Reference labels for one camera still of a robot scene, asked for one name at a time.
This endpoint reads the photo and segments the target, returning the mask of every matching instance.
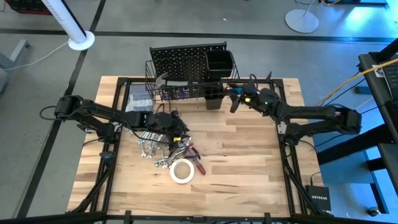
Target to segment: tools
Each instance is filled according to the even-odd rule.
[[[162,158],[154,161],[154,165],[156,167],[161,167],[163,170],[166,170],[166,169],[171,169],[171,167],[173,166],[176,168],[178,164],[177,165],[174,164],[177,161],[188,161],[184,163],[186,163],[190,167],[191,171],[190,175],[186,179],[181,180],[178,179],[177,177],[175,177],[174,179],[173,177],[174,170],[170,170],[170,175],[172,176],[173,180],[176,181],[177,183],[184,184],[189,182],[193,178],[193,173],[194,173],[193,164],[195,164],[195,166],[202,175],[206,175],[205,168],[200,164],[198,160],[201,159],[200,155],[198,151],[193,147],[193,143],[191,143],[192,138],[190,136],[184,135],[184,137],[180,141],[175,142],[175,144],[173,145],[174,149],[171,150],[169,149],[170,154],[168,156],[165,155],[164,149],[166,147],[170,147],[169,144],[158,143],[159,141],[166,142],[165,136],[163,134],[157,135],[156,133],[150,133],[144,131],[143,133],[141,133],[139,137],[142,138],[137,142],[141,147],[142,158],[146,157],[147,159],[152,159],[155,156],[156,151],[161,151]]]
[[[192,84],[199,84],[198,82],[188,82],[188,81],[168,81],[166,78],[169,77],[169,73],[164,73],[157,77],[156,79],[156,87],[157,88],[162,88],[165,86],[186,86],[186,85],[192,85]]]

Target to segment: black pegboard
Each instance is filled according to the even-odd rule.
[[[167,72],[169,80],[194,82],[209,77],[205,53],[213,50],[226,50],[226,42],[150,48],[149,50],[156,78]]]

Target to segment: hammer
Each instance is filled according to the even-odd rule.
[[[169,73],[165,72],[156,79],[156,87],[162,88],[163,86],[186,86],[192,84],[199,84],[198,82],[188,82],[188,81],[167,81],[166,78],[169,77]]]

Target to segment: yellow cable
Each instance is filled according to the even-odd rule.
[[[338,2],[340,2],[341,0],[337,0],[337,1],[333,2],[333,3],[326,3],[325,0],[321,0],[321,1],[322,1],[322,3],[323,3],[324,5],[326,5],[326,6],[332,6],[332,5],[334,5],[334,4],[338,3]]]
[[[385,67],[385,66],[387,66],[387,65],[390,65],[390,64],[392,64],[392,63],[396,63],[396,62],[398,62],[398,58],[397,58],[397,59],[394,59],[394,60],[391,60],[391,61],[389,61],[389,62],[386,62],[386,63],[382,63],[381,65],[378,65],[378,66],[375,66],[375,67],[373,67],[373,68],[370,68],[370,69],[368,69],[368,70],[366,70],[366,71],[363,71],[363,72],[361,72],[361,73],[359,73],[359,74],[357,74],[357,75],[355,75],[355,76],[349,78],[347,81],[343,82],[343,84],[341,84],[340,86],[338,86],[337,88],[335,88],[332,92],[330,92],[327,96],[325,96],[322,100],[320,100],[320,101],[318,102],[318,104],[320,105],[323,101],[325,101],[327,98],[329,98],[329,97],[330,97],[331,95],[333,95],[335,92],[337,92],[341,87],[345,86],[347,83],[353,81],[354,79],[356,79],[356,78],[358,78],[358,77],[361,77],[361,76],[363,76],[363,75],[365,75],[365,74],[368,74],[369,72],[373,72],[373,71],[375,71],[375,70],[377,70],[377,69],[379,69],[379,68],[382,68],[382,67]]]

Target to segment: black device box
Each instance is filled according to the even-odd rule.
[[[52,15],[41,0],[5,0],[10,8],[19,13]]]
[[[329,188],[312,185],[306,185],[305,188],[311,200],[318,205],[320,210],[331,212]]]

